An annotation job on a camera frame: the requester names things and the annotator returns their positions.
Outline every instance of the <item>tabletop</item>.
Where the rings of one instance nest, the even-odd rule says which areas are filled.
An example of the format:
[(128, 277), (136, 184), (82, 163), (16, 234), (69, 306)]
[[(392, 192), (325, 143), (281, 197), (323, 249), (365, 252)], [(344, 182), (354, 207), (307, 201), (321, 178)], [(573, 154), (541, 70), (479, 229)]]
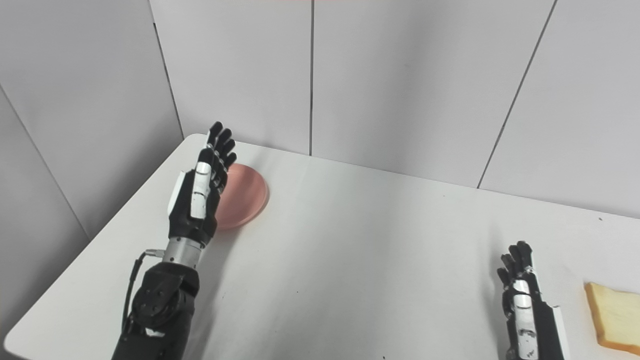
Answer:
[[(173, 185), (204, 138), (187, 137), (80, 253), (7, 335), (9, 352), (111, 358), (133, 261), (166, 247)], [(247, 143), (236, 152), (269, 202), (203, 253), (184, 359), (503, 359), (495, 269), (519, 240), (562, 308), (572, 358), (637, 359), (597, 344), (583, 285), (640, 292), (640, 220)]]

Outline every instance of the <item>white wall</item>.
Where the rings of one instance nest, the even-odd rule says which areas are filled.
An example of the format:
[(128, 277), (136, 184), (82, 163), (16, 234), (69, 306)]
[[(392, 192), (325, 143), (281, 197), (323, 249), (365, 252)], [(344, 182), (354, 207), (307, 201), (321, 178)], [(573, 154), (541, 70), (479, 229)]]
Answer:
[(638, 13), (558, 1), (482, 188), (640, 217)]
[(88, 242), (0, 88), (0, 340)]
[(552, 1), (317, 1), (313, 155), (476, 186)]
[(0, 8), (4, 339), (182, 136), (146, 1)]
[(0, 84), (93, 238), (180, 143), (146, 1), (5, 1)]
[(237, 140), (308, 153), (310, 1), (151, 5), (185, 135), (222, 121)]

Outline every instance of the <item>toast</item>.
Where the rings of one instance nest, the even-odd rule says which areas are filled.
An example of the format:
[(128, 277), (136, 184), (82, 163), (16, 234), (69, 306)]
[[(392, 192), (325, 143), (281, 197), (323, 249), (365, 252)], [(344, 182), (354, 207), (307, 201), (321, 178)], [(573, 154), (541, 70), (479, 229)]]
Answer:
[(598, 344), (640, 355), (640, 294), (589, 282), (584, 286)]

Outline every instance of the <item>robotic arm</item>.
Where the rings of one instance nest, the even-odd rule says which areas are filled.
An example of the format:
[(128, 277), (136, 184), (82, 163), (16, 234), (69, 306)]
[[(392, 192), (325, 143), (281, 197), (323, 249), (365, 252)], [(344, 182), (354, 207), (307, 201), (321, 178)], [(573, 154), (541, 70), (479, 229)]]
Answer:
[[(134, 264), (125, 301), (122, 333), (112, 360), (180, 360), (189, 338), (200, 288), (200, 253), (216, 231), (215, 213), (236, 160), (231, 130), (219, 122), (209, 130), (195, 169), (181, 172), (169, 201), (169, 244), (147, 250)], [(150, 268), (133, 298), (131, 286), (145, 255), (162, 257)]]
[(511, 347), (507, 360), (569, 360), (562, 315), (542, 301), (529, 244), (519, 241), (502, 255), (498, 276)]

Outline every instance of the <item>cable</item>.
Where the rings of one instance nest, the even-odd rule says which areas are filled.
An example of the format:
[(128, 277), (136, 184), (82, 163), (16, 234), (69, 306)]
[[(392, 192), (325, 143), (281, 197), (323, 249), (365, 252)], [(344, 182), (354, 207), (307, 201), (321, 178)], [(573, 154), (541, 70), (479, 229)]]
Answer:
[(124, 325), (127, 322), (127, 317), (129, 316), (129, 301), (131, 299), (131, 291), (133, 289), (133, 283), (136, 282), (136, 277), (138, 276), (138, 272), (140, 271), (140, 266), (142, 265), (142, 260), (147, 255), (147, 252), (143, 252), (142, 255), (133, 263), (133, 268), (131, 269), (131, 276), (129, 277), (129, 287), (127, 288), (127, 296), (124, 300), (124, 312), (122, 313), (122, 329), (124, 330)]

